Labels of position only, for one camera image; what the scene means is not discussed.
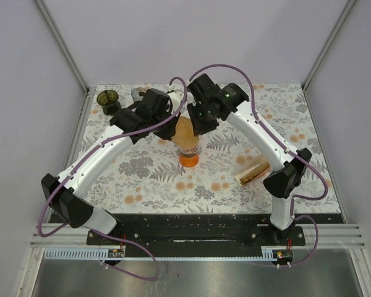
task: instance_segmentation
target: floral tablecloth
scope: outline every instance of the floral tablecloth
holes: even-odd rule
[[[240,86],[250,95],[246,84]],[[165,90],[164,85],[99,85],[82,141],[82,152],[91,146],[109,123],[96,103],[97,95],[108,89],[119,94],[122,106],[133,103],[135,87]],[[311,163],[326,178],[328,196],[321,201],[296,199],[296,212],[336,213],[338,201],[299,84],[256,84],[257,109],[267,121],[297,147],[313,153]],[[187,115],[184,107],[182,114]],[[200,161],[194,168],[178,162],[179,149],[151,134],[119,156],[97,179],[85,200],[112,213],[267,213],[270,194],[262,179],[241,186],[234,178],[259,151],[228,123],[200,136]],[[323,192],[321,181],[307,170],[294,191],[307,196]]]

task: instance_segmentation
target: aluminum frame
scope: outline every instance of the aluminum frame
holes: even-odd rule
[[[60,224],[47,223],[43,224],[43,231],[50,232]],[[294,246],[293,249],[310,249],[315,242],[315,231],[313,225],[300,224],[304,229],[305,246]],[[361,235],[358,225],[355,224],[318,224],[319,229],[319,244],[318,249],[347,249],[351,254],[356,274],[359,280],[360,287],[364,296],[371,297],[371,272],[370,264],[365,252],[365,243]],[[29,297],[33,293],[34,285],[40,268],[41,260],[43,258],[46,248],[74,248],[74,250],[88,249],[95,250],[96,246],[87,246],[88,229],[78,228],[72,229],[66,226],[59,230],[56,234],[49,238],[41,238],[37,231],[33,234],[32,242],[30,244],[30,261],[25,269],[23,281],[18,290],[18,297]],[[116,246],[99,246],[104,249]],[[263,250],[281,249],[285,247],[263,247]],[[245,259],[225,259],[225,260],[245,260]]]
[[[339,17],[337,21],[334,24],[334,27],[331,29],[330,34],[328,35],[325,44],[323,45],[322,49],[319,52],[319,55],[317,56],[311,70],[309,71],[307,78],[305,79],[304,83],[302,84],[303,91],[306,92],[306,90],[309,88],[315,74],[320,69],[320,66],[322,65],[323,61],[325,60],[327,54],[330,52],[331,47],[333,46],[335,40],[338,37],[338,34],[340,33],[341,29],[343,28],[343,25],[346,23],[348,17],[350,16],[351,12],[353,11],[353,8],[355,8],[356,4],[359,2],[359,0],[348,0],[348,2],[345,4],[345,7],[339,14]]]
[[[54,37],[54,40],[56,44],[58,45],[61,53],[63,54],[64,59],[66,60],[67,64],[69,65],[71,71],[73,72],[75,78],[79,82],[80,88],[83,90],[83,92],[86,94],[89,91],[89,86],[85,79],[83,78],[79,68],[77,67],[76,63],[73,60],[72,55],[70,54],[70,51],[67,49],[67,46],[54,22],[54,19],[51,16],[51,13],[48,10],[47,5],[45,4],[44,0],[33,0],[33,2],[36,4],[39,13],[41,14],[43,20],[48,26],[48,30],[51,32],[52,36]]]

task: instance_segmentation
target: table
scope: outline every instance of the table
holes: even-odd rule
[[[298,250],[294,260],[303,259],[307,253]],[[140,275],[155,273],[155,266],[147,261],[124,261],[120,266]],[[98,261],[44,259],[32,296],[366,295],[361,292],[352,259],[346,250],[318,250],[304,265],[279,270],[245,262],[161,261],[161,278],[157,282],[143,282],[111,269],[105,270]]]
[[[246,84],[239,84],[250,95]],[[339,213],[330,175],[299,84],[255,84],[257,110],[287,140],[312,152],[313,164],[326,178],[321,201],[296,199],[296,213]],[[122,106],[133,103],[135,87],[166,90],[166,85],[98,85],[83,135],[81,152],[104,131],[110,116],[96,103],[103,90],[115,90]],[[187,114],[183,107],[182,114]],[[179,149],[151,134],[119,156],[88,191],[85,200],[112,213],[269,213],[271,197],[262,179],[241,186],[234,178],[260,152],[226,122],[200,137],[200,161],[194,168],[178,162]],[[294,193],[317,197],[321,181],[307,170]]]

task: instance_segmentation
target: white enclosure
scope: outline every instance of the white enclosure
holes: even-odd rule
[[[40,180],[60,172],[87,87],[167,83],[212,63],[253,82],[302,84],[319,57],[304,91],[346,219],[362,228],[371,259],[371,0],[0,0],[0,296],[16,295],[44,202]],[[215,77],[244,82],[231,71]]]
[[[168,83],[207,64],[303,82],[347,0],[47,0],[90,85]],[[221,82],[242,82],[218,71]]]
[[[356,4],[307,94],[345,214],[371,258],[371,0]]]
[[[32,1],[0,0],[0,296],[12,296],[83,93]]]

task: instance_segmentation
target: peach-colored object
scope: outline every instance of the peach-colored object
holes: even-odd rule
[[[184,167],[194,167],[199,162],[198,141],[199,136],[194,136],[192,123],[189,118],[180,116],[176,133],[172,141],[180,148],[179,162]]]

